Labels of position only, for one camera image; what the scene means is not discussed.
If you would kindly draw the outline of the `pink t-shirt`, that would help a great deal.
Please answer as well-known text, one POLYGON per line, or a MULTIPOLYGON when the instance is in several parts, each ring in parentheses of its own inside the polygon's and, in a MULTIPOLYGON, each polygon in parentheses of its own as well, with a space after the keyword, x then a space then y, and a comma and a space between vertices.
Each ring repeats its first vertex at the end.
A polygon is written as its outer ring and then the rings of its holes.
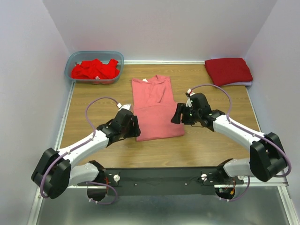
POLYGON ((132 79, 134 114, 141 134, 138 142, 183 136, 182 124, 171 123, 177 103, 174 101, 171 79, 155 75, 149 79, 132 79))

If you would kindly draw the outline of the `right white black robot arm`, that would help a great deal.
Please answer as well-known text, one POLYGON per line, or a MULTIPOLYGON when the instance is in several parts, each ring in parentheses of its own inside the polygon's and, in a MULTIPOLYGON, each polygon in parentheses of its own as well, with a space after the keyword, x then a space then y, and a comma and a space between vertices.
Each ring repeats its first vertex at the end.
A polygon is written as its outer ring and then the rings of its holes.
POLYGON ((186 103, 178 103, 171 119, 174 124, 193 125, 223 134, 249 151, 244 159, 228 159, 216 167, 210 178, 225 184, 233 177, 249 176, 267 182, 288 166, 279 137, 264 134, 239 124, 220 110, 212 110, 202 93, 187 95, 186 103))

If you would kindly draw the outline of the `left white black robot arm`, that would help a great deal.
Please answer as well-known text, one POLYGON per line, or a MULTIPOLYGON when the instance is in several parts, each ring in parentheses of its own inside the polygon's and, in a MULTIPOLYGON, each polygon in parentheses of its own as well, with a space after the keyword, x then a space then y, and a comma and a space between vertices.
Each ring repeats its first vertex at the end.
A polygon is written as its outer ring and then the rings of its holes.
POLYGON ((120 140, 138 137, 141 133, 138 119, 131 105, 123 105, 115 118, 99 125, 93 132, 78 142, 59 149, 47 149, 41 156, 32 176, 45 198, 55 199, 69 186, 90 181, 93 185, 103 182, 104 174, 98 163, 78 163, 98 150, 107 148, 120 140))

